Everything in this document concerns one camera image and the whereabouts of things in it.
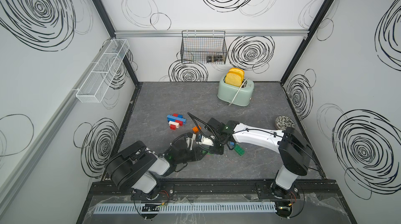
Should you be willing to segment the orange rectangular brick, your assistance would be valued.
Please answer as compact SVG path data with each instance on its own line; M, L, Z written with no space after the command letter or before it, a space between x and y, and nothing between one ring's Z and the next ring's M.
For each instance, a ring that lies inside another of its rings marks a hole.
M192 128L192 131L193 131L193 133L194 134L198 134L199 133L199 130L201 130L202 128L198 125L198 126L196 126L196 127L193 127Z

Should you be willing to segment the red rectangular brick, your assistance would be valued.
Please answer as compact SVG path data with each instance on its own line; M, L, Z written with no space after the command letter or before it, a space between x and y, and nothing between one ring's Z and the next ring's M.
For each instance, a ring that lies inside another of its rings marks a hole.
M180 120L175 120L176 123L178 123L180 126L183 126L183 122Z

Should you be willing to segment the white rectangular brick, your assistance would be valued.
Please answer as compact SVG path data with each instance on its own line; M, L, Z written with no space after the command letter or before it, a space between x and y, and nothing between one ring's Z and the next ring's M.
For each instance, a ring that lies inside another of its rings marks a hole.
M178 129L180 127L180 125L174 121L169 121L168 124L169 124L169 127L170 127L170 125L175 125L176 129Z

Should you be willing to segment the light blue long brick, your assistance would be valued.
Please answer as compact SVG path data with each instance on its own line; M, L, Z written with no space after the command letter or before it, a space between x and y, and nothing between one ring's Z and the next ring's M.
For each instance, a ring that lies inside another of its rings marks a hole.
M183 117L178 117L178 116L173 116L173 115L167 115L167 119L168 119L168 121L180 121L180 122L182 122L183 124L186 124L186 119L185 118L183 118Z

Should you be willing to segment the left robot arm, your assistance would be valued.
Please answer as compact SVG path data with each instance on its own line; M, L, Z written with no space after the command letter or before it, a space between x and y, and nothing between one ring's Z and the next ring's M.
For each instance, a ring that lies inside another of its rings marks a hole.
M158 177L179 172L178 165L202 160L207 151L194 146L195 135L186 133L176 138L162 154L137 141L111 157L106 174L119 190L134 189L155 198L160 189Z

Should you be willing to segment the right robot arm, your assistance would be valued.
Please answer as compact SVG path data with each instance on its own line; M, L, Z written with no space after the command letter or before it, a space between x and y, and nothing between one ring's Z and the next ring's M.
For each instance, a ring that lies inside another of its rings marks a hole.
M237 121L227 124L206 123L188 113L198 129L195 141L205 151L217 151L224 146L250 144L263 147L280 154L282 167L279 169L273 189L289 191L295 180L308 174L313 150L309 142L295 128L285 130L267 130L248 126Z

